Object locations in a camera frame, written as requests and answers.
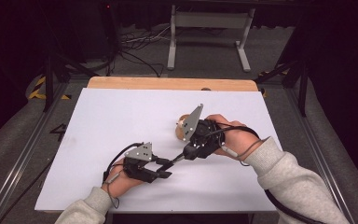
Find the gray sweater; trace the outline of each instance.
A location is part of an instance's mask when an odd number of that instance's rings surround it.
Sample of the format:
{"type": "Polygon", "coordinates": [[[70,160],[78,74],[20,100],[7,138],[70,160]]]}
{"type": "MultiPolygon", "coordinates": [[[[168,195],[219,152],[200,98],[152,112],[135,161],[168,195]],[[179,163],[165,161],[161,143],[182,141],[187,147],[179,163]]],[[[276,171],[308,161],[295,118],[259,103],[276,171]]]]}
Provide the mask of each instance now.
{"type": "MultiPolygon", "coordinates": [[[[245,160],[257,173],[261,188],[269,189],[284,206],[323,223],[349,223],[337,208],[322,179],[298,165],[296,158],[278,149],[272,137],[245,160]]],[[[78,200],[63,211],[56,223],[104,223],[112,206],[109,195],[93,188],[89,197],[78,200]]],[[[279,223],[301,223],[280,210],[279,223]]]]}

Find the white paper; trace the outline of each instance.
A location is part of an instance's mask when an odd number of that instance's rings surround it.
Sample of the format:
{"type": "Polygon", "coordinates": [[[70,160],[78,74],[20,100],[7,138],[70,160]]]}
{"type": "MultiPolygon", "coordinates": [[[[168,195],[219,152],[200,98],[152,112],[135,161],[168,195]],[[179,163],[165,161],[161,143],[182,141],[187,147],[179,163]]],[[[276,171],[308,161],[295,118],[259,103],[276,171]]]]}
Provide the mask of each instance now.
{"type": "MultiPolygon", "coordinates": [[[[263,97],[257,91],[146,91],[83,89],[49,170],[35,210],[62,211],[101,186],[103,171],[126,146],[152,142],[153,153],[173,159],[186,143],[175,136],[177,120],[203,104],[201,119],[222,114],[273,136],[280,145],[263,97]]],[[[157,165],[147,168],[156,170],[157,165]]],[[[120,197],[118,213],[273,211],[252,167],[211,155],[180,161],[168,179],[144,183],[120,197]]]]}

